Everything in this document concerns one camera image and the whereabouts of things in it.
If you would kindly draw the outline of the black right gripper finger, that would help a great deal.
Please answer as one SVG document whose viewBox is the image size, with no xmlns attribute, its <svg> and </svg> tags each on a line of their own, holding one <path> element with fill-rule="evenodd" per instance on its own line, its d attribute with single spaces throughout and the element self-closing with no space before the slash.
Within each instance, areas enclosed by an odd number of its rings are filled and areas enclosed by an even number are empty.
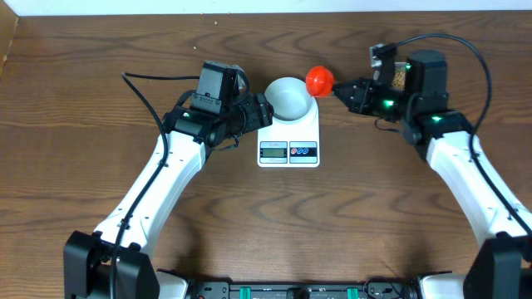
<svg viewBox="0 0 532 299">
<path fill-rule="evenodd" d="M 354 89 L 334 89 L 333 94 L 347 107 L 350 112 L 359 112 L 362 97 Z"/>
<path fill-rule="evenodd" d="M 357 79 L 353 81 L 337 83 L 333 86 L 332 91 L 334 93 L 352 93 L 363 88 L 365 82 L 365 79 Z"/>
</svg>

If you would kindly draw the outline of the red plastic measuring scoop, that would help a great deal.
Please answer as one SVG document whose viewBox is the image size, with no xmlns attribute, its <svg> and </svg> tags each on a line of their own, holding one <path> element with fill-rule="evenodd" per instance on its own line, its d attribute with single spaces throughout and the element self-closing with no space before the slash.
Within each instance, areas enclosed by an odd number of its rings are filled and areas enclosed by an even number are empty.
<svg viewBox="0 0 532 299">
<path fill-rule="evenodd" d="M 305 78 L 308 94 L 313 97 L 329 96 L 333 91 L 334 76 L 325 66 L 313 67 Z"/>
</svg>

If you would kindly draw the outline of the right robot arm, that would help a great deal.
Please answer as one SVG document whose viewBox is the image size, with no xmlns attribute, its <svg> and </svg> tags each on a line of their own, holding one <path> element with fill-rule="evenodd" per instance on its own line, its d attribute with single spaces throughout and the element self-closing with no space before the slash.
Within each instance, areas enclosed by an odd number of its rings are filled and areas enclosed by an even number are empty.
<svg viewBox="0 0 532 299">
<path fill-rule="evenodd" d="M 372 79 L 336 84 L 334 95 L 352 113 L 400 122 L 402 136 L 450 189 L 479 244 L 465 275 L 422 275 L 406 298 L 529 298 L 531 212 L 515 197 L 487 159 L 472 124 L 448 108 L 447 64 L 438 51 L 420 50 L 407 59 L 402 88 L 392 84 L 397 50 L 371 47 Z"/>
</svg>

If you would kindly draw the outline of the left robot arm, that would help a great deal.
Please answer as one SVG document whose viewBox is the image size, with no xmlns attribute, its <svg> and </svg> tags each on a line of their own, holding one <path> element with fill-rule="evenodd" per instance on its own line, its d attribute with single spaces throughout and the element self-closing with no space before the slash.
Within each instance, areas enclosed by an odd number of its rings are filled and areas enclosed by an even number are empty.
<svg viewBox="0 0 532 299">
<path fill-rule="evenodd" d="M 186 185 L 226 139 L 270 126 L 263 94 L 226 100 L 218 114 L 177 105 L 160 122 L 149 162 L 112 213 L 91 234 L 75 231 L 63 249 L 67 298 L 186 298 L 189 283 L 155 270 L 160 232 Z"/>
</svg>

